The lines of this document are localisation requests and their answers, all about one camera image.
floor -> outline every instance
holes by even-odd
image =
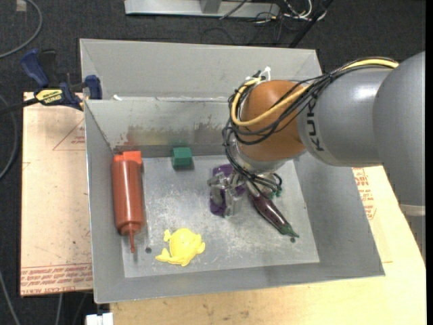
[[[36,83],[19,63],[24,52],[33,47],[55,49],[58,71],[69,72],[74,83],[81,78],[80,38],[288,47],[302,27],[290,21],[260,27],[236,18],[126,16],[124,0],[33,1],[43,15],[40,33],[23,49],[0,58],[0,95],[9,105],[20,103],[23,91],[35,90]],[[15,0],[0,0],[0,54],[27,40],[37,27],[38,15],[31,6],[27,12],[17,12]],[[316,49],[324,72],[365,56],[405,60],[426,49],[426,0],[334,0],[326,17],[311,27],[297,47]],[[3,107],[4,102],[0,102],[0,109]],[[20,111],[15,112],[15,121],[20,141]],[[14,139],[14,124],[9,115],[1,115],[0,172],[14,149]],[[0,177],[0,271],[16,315],[21,324],[55,324],[57,319],[58,324],[82,324],[85,314],[106,307],[95,305],[91,294],[19,296],[20,195],[18,153],[9,171]],[[15,324],[3,293],[0,323]]]

yellow rubber duck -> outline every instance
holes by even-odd
[[[190,229],[178,229],[173,235],[170,230],[164,231],[164,241],[170,241],[170,253],[166,248],[156,260],[186,266],[197,255],[202,254],[206,245],[202,242],[200,234],[193,233]]]

purple eggplant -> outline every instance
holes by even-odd
[[[294,241],[295,237],[299,237],[299,235],[293,230],[292,226],[271,200],[261,194],[250,194],[250,197],[254,207],[256,207],[256,210],[263,217],[265,217],[269,223],[275,226],[280,234],[291,236],[292,242]]]

blue clamp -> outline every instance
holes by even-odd
[[[80,105],[82,103],[82,99],[75,94],[75,91],[84,88],[89,88],[89,99],[102,99],[101,83],[95,75],[87,76],[85,82],[78,85],[71,85],[69,83],[69,77],[68,82],[62,81],[60,83],[56,83],[55,81],[57,80],[57,75],[53,70],[53,66],[55,65],[55,52],[51,52],[49,57],[46,56],[46,53],[44,53],[44,55],[44,60],[51,71],[49,72],[51,73],[51,76],[47,76],[47,73],[41,66],[38,57],[38,49],[32,49],[31,51],[28,51],[20,60],[21,67],[24,69],[25,73],[38,83],[38,89],[34,92],[34,94],[35,98],[37,98],[40,103],[46,106],[63,105],[82,110],[82,105]]]

wooden table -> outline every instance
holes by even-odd
[[[89,213],[83,200],[87,195],[83,117],[69,108],[47,114],[48,110],[35,106],[24,113],[23,296],[91,288]],[[40,146],[32,141],[39,141]],[[35,150],[40,148],[43,150],[37,154]],[[48,183],[35,182],[36,176],[32,176],[41,179],[43,172],[50,170],[40,162],[42,157],[51,160],[51,166],[57,165]],[[375,207],[369,222],[386,276],[113,303],[110,309],[115,325],[426,324],[426,267],[419,249],[383,168],[364,172]],[[70,197],[72,191],[80,201]],[[32,197],[35,194],[40,200]],[[75,207],[47,213],[65,201]],[[53,220],[58,224],[50,225]]]

